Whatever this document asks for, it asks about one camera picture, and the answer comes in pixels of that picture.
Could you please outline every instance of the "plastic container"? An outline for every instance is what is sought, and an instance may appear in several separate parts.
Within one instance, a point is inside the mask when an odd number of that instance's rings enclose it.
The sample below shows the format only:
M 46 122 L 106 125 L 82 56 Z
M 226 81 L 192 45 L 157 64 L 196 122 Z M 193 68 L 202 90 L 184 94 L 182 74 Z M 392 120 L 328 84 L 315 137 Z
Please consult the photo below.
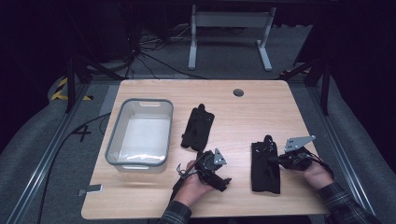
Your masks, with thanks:
M 126 100 L 106 149 L 107 162 L 121 172 L 164 171 L 173 110 L 168 100 Z

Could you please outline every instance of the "plaid sleeve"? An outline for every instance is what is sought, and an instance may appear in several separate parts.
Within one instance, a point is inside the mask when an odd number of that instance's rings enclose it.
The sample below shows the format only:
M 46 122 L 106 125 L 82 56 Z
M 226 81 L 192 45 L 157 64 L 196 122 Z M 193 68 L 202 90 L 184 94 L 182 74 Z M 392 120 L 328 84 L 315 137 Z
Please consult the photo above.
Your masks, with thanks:
M 171 201 L 163 212 L 159 224 L 187 224 L 191 216 L 188 206 L 177 201 Z
M 328 217 L 330 223 L 381 223 L 374 215 L 356 203 L 338 183 L 326 186 L 318 194 L 331 212 Z

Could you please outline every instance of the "metal frame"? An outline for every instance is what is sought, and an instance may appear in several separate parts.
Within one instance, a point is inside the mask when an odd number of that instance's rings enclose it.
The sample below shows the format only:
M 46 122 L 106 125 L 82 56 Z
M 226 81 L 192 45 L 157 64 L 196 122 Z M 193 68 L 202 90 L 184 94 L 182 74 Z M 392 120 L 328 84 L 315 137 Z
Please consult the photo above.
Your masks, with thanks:
M 251 27 L 263 28 L 264 33 L 261 40 L 257 40 L 257 47 L 262 56 L 262 64 L 265 71 L 272 71 L 272 65 L 268 58 L 265 44 L 270 34 L 271 25 L 274 20 L 276 8 L 272 7 L 270 12 L 208 12 L 197 11 L 196 5 L 192 6 L 191 13 L 191 47 L 189 58 L 189 69 L 194 70 L 197 54 L 196 29 L 204 27 Z

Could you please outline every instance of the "wooden table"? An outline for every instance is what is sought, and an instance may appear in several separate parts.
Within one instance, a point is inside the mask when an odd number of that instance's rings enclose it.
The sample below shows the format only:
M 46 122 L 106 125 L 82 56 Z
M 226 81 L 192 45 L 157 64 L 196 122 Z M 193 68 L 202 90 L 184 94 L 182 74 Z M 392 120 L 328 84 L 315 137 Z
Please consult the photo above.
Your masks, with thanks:
M 244 92 L 242 97 L 233 94 Z M 129 98 L 167 99 L 174 105 L 167 167 L 160 174 L 120 173 L 105 160 L 109 137 L 122 102 Z M 289 137 L 310 135 L 288 84 L 260 80 L 130 80 L 123 81 L 109 119 L 105 138 L 92 174 L 91 185 L 103 191 L 87 194 L 81 214 L 87 219 L 160 217 L 172 187 L 196 152 L 180 146 L 190 113 L 204 104 L 216 117 L 205 150 L 217 147 L 227 165 L 217 170 L 233 180 L 224 192 L 214 190 L 191 210 L 193 217 L 237 217 L 326 214 L 315 191 L 299 176 L 280 168 L 281 193 L 252 192 L 250 145 L 272 135 L 278 154 L 284 153 Z M 314 145 L 305 146 L 317 153 Z

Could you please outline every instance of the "metal bracket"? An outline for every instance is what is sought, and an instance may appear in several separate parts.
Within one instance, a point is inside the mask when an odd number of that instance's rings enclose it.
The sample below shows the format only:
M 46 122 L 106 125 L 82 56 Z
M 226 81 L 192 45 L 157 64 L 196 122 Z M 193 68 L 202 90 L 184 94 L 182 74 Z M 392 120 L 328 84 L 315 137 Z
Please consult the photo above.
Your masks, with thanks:
M 316 137 L 314 135 L 307 137 L 288 138 L 285 146 L 285 152 L 291 152 L 300 149 L 301 147 L 305 146 L 306 144 L 315 139 Z
M 216 148 L 215 149 L 215 160 L 214 163 L 216 165 L 225 165 L 227 164 L 227 161 L 224 159 L 224 157 L 221 155 L 220 151 Z
M 103 185 L 101 185 L 101 184 L 89 185 L 86 189 L 79 189 L 78 196 L 81 197 L 88 193 L 102 192 L 102 190 L 103 190 Z

